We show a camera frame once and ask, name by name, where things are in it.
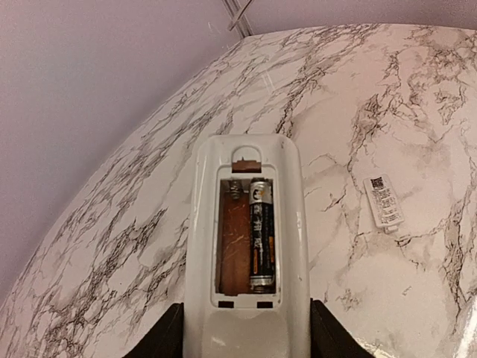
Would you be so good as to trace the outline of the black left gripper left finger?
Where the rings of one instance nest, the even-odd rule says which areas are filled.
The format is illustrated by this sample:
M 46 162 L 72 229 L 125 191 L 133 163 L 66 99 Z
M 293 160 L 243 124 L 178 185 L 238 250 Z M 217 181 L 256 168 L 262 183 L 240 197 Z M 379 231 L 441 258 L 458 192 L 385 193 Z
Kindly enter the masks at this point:
M 126 358 L 181 358 L 184 304 L 172 304 Z

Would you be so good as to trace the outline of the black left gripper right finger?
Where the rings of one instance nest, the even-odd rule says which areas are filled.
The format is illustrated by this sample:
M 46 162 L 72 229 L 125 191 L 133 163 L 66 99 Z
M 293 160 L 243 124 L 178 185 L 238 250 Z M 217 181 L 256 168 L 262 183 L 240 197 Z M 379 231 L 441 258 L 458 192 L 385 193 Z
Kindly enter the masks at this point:
M 310 303 L 311 357 L 369 358 L 369 353 L 351 336 L 319 300 Z

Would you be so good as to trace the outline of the white remote control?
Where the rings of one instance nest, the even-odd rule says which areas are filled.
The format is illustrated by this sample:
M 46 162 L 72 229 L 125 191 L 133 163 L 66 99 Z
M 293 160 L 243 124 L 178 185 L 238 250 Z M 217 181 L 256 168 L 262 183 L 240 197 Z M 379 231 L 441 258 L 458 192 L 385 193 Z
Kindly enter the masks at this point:
M 250 182 L 272 183 L 276 277 L 250 288 Z M 309 357 L 310 292 L 300 157 L 279 134 L 220 135 L 198 150 L 186 254 L 185 357 Z

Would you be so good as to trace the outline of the white battery cover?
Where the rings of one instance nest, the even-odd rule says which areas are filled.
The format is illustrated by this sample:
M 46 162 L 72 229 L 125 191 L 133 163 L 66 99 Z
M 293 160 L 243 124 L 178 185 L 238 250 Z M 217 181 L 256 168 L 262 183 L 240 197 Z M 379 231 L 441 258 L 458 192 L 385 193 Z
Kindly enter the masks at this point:
M 375 225 L 385 233 L 398 231 L 405 218 L 389 177 L 365 178 L 363 184 Z

